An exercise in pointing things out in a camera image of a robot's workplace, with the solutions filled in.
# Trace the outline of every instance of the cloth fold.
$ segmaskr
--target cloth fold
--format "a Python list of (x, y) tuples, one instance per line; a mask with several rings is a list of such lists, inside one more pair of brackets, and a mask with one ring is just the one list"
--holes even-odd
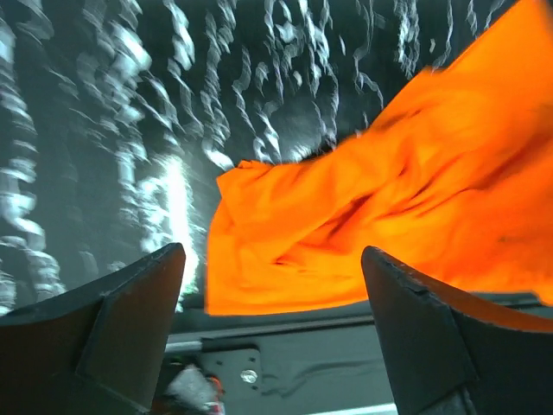
[(364, 301), (366, 246), (466, 291), (553, 303), (552, 67), (550, 6), (520, 0), (334, 152), (222, 175), (207, 313)]

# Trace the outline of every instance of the orange fabric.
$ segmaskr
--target orange fabric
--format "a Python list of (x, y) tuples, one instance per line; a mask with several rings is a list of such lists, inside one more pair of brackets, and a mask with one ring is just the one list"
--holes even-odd
[(465, 291), (553, 303), (552, 23), (547, 3), (521, 0), (333, 153), (221, 176), (207, 313), (366, 300), (366, 246)]

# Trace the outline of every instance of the cloth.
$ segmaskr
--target cloth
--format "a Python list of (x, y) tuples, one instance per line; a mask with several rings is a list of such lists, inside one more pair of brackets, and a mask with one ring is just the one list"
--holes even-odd
[(546, 2), (520, 0), (332, 153), (219, 177), (207, 313), (364, 301), (366, 246), (465, 291), (552, 304), (552, 28)]

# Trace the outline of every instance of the screw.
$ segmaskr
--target screw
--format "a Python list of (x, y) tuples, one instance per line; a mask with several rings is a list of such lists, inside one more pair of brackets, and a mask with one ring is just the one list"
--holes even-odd
[(257, 373), (254, 370), (243, 370), (240, 377), (245, 383), (256, 383)]

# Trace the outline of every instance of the bolt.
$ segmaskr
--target bolt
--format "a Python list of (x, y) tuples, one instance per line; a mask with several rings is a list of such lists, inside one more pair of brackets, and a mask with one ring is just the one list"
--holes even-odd
[(240, 377), (245, 383), (256, 383), (257, 373), (254, 370), (243, 370)]

